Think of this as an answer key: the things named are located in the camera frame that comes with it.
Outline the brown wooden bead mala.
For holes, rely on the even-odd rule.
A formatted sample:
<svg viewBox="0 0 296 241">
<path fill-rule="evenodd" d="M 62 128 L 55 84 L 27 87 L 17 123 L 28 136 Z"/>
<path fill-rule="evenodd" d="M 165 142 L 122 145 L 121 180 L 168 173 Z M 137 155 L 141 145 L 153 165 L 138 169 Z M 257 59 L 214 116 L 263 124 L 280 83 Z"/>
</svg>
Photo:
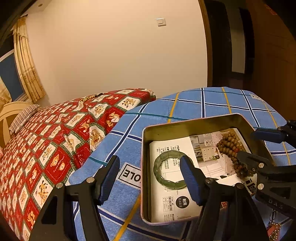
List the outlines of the brown wooden bead mala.
<svg viewBox="0 0 296 241">
<path fill-rule="evenodd" d="M 243 143 L 234 131 L 222 133 L 222 138 L 216 144 L 216 149 L 224 160 L 226 175 L 236 175 L 243 179 L 252 177 L 254 172 L 237 159 L 239 151 L 246 151 Z"/>
</svg>

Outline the green jade bangle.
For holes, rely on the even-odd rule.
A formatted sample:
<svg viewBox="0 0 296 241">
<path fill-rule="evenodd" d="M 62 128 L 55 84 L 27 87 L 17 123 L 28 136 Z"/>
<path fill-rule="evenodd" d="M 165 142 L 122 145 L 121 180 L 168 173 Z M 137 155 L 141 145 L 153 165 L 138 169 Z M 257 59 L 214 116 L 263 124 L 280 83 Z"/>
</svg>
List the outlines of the green jade bangle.
<svg viewBox="0 0 296 241">
<path fill-rule="evenodd" d="M 185 180 L 182 180 L 181 158 L 193 163 L 185 153 L 176 150 L 162 152 L 154 161 L 153 174 L 158 183 L 166 190 L 181 190 L 187 187 Z"/>
</svg>

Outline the printed paper leaflet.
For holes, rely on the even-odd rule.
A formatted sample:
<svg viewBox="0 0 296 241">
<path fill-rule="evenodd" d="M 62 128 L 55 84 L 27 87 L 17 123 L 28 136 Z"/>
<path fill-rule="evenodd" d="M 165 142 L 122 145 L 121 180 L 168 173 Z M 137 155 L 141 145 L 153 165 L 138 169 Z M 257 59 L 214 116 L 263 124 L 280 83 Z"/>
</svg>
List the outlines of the printed paper leaflet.
<svg viewBox="0 0 296 241">
<path fill-rule="evenodd" d="M 254 195 L 257 175 L 238 162 L 238 151 L 250 149 L 237 128 L 152 141 L 149 221 L 161 225 L 199 216 L 213 182 L 241 183 Z"/>
</svg>

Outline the red patterned bed quilt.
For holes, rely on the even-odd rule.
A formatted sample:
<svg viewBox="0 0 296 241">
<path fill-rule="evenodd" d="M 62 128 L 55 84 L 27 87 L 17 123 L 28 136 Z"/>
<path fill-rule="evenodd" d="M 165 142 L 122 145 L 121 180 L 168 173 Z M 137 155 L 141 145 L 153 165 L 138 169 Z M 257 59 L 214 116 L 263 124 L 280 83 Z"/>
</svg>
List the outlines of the red patterned bed quilt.
<svg viewBox="0 0 296 241">
<path fill-rule="evenodd" d="M 156 99 L 149 89 L 103 92 L 38 111 L 1 147 L 1 215 L 17 240 L 28 240 L 49 193 L 82 167 L 128 111 Z"/>
</svg>

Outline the dark wooden door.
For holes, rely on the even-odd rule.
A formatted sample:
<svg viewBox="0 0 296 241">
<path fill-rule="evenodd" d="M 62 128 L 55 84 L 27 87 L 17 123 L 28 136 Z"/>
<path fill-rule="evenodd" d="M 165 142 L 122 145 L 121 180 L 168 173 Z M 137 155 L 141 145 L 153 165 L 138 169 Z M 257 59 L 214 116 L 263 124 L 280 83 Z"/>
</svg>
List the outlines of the dark wooden door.
<svg viewBox="0 0 296 241">
<path fill-rule="evenodd" d="M 295 1 L 199 1 L 209 87 L 250 90 L 295 119 Z"/>
</svg>

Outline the pink metal tin box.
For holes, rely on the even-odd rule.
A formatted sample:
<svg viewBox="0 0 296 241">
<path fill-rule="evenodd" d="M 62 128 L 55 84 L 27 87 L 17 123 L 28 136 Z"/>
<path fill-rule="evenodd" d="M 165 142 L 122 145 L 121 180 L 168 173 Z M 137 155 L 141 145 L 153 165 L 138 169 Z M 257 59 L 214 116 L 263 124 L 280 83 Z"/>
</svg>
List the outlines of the pink metal tin box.
<svg viewBox="0 0 296 241">
<path fill-rule="evenodd" d="M 230 157 L 219 151 L 217 144 L 228 134 L 234 135 L 243 150 L 272 161 L 263 141 L 251 137 L 254 128 L 241 114 L 185 120 L 148 126 L 142 131 L 142 187 L 140 216 L 148 225 L 168 225 L 197 217 L 201 208 L 191 199 L 187 188 L 173 190 L 157 181 L 156 158 L 166 151 L 177 151 L 191 158 L 206 177 L 224 185 L 237 182 L 255 193 L 255 177 L 240 180 Z"/>
</svg>

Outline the striped pillow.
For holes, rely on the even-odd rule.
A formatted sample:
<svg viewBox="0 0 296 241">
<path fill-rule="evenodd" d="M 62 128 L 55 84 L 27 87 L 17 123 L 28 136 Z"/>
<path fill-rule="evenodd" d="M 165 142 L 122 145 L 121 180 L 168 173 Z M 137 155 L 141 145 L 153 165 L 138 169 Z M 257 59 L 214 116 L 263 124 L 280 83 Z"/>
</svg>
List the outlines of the striped pillow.
<svg viewBox="0 0 296 241">
<path fill-rule="evenodd" d="M 17 133 L 24 124 L 38 111 L 41 106 L 38 104 L 32 104 L 24 108 L 13 120 L 9 127 L 10 134 Z"/>
</svg>

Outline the cream wooden headboard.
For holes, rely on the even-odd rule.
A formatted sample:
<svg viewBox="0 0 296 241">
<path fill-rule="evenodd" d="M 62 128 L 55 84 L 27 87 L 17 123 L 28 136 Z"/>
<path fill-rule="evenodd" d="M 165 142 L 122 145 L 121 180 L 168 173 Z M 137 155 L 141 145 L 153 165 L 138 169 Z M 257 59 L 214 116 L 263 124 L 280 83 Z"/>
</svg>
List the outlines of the cream wooden headboard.
<svg viewBox="0 0 296 241">
<path fill-rule="evenodd" d="M 7 103 L 1 109 L 0 114 L 0 144 L 4 148 L 11 139 L 9 127 L 11 126 L 15 117 L 31 103 L 25 101 L 14 101 Z"/>
</svg>

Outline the small beads on bed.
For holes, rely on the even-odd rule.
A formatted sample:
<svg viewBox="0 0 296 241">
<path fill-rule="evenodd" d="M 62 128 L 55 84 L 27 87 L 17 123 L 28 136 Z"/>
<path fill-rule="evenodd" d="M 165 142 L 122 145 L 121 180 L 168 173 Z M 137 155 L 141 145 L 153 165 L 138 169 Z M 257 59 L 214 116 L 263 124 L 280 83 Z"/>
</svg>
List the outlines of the small beads on bed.
<svg viewBox="0 0 296 241">
<path fill-rule="evenodd" d="M 101 96 L 103 93 L 99 93 L 99 94 L 93 94 L 93 95 L 88 95 L 88 96 L 85 96 L 83 98 L 80 99 L 81 102 L 86 102 L 90 99 L 93 99 L 93 98 L 97 98 L 99 96 Z"/>
</svg>

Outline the beige floral curtain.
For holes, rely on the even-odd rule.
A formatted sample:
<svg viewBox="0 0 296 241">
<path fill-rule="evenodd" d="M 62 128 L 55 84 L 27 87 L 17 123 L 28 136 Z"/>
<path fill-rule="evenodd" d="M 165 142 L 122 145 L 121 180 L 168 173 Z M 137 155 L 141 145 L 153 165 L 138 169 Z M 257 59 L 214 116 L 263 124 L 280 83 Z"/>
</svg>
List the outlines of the beige floral curtain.
<svg viewBox="0 0 296 241">
<path fill-rule="evenodd" d="M 1 57 L 14 50 L 16 69 L 25 91 L 26 99 L 32 103 L 46 96 L 46 92 L 37 74 L 36 67 L 29 47 L 26 18 L 20 18 L 12 28 L 12 34 L 1 47 Z M 1 79 L 1 108 L 13 102 L 12 97 Z"/>
</svg>

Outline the window with blue blind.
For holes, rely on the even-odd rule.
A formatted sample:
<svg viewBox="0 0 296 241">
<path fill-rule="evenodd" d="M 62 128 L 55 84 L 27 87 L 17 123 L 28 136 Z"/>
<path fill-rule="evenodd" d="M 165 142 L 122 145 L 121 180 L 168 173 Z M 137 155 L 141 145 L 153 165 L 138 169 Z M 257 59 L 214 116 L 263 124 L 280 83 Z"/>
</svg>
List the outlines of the window with blue blind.
<svg viewBox="0 0 296 241">
<path fill-rule="evenodd" d="M 23 101 L 26 99 L 26 95 L 16 69 L 14 52 L 11 50 L 1 57 L 1 79 L 12 97 L 12 101 Z"/>
</svg>

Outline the white wall switch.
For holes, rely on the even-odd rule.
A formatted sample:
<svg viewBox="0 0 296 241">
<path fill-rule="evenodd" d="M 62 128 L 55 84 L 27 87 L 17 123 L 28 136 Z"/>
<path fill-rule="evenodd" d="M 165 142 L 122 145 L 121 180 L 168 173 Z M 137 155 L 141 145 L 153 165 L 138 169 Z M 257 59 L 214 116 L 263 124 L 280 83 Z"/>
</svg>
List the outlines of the white wall switch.
<svg viewBox="0 0 296 241">
<path fill-rule="evenodd" d="M 166 26 L 166 19 L 165 18 L 158 18 L 156 19 L 158 27 Z"/>
</svg>

